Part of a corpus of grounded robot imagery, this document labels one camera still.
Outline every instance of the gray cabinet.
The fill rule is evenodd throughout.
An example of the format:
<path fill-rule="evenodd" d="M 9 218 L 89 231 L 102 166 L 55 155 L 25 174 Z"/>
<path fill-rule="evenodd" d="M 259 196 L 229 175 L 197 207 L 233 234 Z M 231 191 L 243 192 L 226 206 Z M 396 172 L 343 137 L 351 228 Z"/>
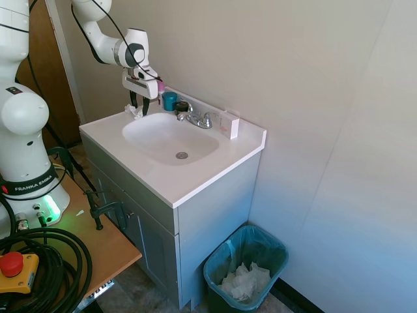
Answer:
<path fill-rule="evenodd" d="M 97 186 L 100 190 L 108 191 L 99 194 L 100 201 L 103 204 L 114 201 L 122 203 L 128 224 L 124 234 L 142 253 L 138 264 L 179 306 L 177 254 L 175 253 L 179 245 L 178 235 L 171 235 L 91 161 L 90 164 Z M 108 216 L 117 224 L 114 213 Z"/>
<path fill-rule="evenodd" d="M 124 233 L 142 252 L 139 265 L 179 309 L 194 308 L 203 299 L 205 260 L 248 220 L 260 153 L 173 209 L 81 137 L 99 189 L 111 190 L 100 198 L 121 201 L 130 217 Z"/>

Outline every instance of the red emergency stop button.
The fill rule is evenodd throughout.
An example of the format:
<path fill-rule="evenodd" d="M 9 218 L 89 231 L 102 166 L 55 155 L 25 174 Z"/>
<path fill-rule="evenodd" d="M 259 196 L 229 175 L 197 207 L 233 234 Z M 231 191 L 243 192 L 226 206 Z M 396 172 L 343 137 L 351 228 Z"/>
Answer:
<path fill-rule="evenodd" d="M 0 258 L 0 270 L 6 277 L 14 277 L 23 269 L 23 256 L 19 252 L 9 252 Z"/>

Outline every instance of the white tissue paper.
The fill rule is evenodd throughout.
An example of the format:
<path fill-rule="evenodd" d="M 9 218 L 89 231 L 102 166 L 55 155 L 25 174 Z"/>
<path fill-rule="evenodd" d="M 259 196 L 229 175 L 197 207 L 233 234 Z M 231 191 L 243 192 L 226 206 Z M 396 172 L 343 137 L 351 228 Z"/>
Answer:
<path fill-rule="evenodd" d="M 242 263 L 236 269 L 236 273 L 228 273 L 223 278 L 220 289 L 234 299 L 244 301 L 257 296 L 265 290 L 270 280 L 271 277 L 268 269 L 263 269 L 252 262 L 250 271 L 248 271 Z"/>
<path fill-rule="evenodd" d="M 124 111 L 126 113 L 131 113 L 134 116 L 134 119 L 141 119 L 143 117 L 143 111 L 142 109 L 137 109 L 133 105 L 128 104 L 124 107 Z"/>

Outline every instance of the trash can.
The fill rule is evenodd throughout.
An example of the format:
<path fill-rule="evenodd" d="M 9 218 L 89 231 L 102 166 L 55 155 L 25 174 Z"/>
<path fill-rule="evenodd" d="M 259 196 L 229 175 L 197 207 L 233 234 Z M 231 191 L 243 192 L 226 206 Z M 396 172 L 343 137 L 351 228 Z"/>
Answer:
<path fill-rule="evenodd" d="M 256 312 L 288 261 L 288 251 L 279 240 L 255 226 L 243 226 L 208 258 L 203 273 L 208 284 L 208 308 L 211 313 Z M 237 267 L 252 262 L 269 269 L 271 281 L 253 299 L 237 301 L 219 285 Z"/>

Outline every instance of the wall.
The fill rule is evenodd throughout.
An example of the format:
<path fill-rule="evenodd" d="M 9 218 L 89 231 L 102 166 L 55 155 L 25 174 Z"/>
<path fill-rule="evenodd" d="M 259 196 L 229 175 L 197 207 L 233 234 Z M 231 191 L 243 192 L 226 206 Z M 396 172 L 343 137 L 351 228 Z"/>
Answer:
<path fill-rule="evenodd" d="M 393 2 L 293 245 L 285 278 L 326 312 L 417 311 L 416 16 Z"/>
<path fill-rule="evenodd" d="M 68 2 L 57 8 L 92 121 L 121 111 L 128 93 L 121 69 L 94 61 Z M 124 0 L 111 10 L 121 29 L 147 30 L 168 85 L 268 130 L 251 221 L 288 245 L 283 278 L 326 312 L 415 307 L 417 15 L 412 1 L 392 2 Z"/>

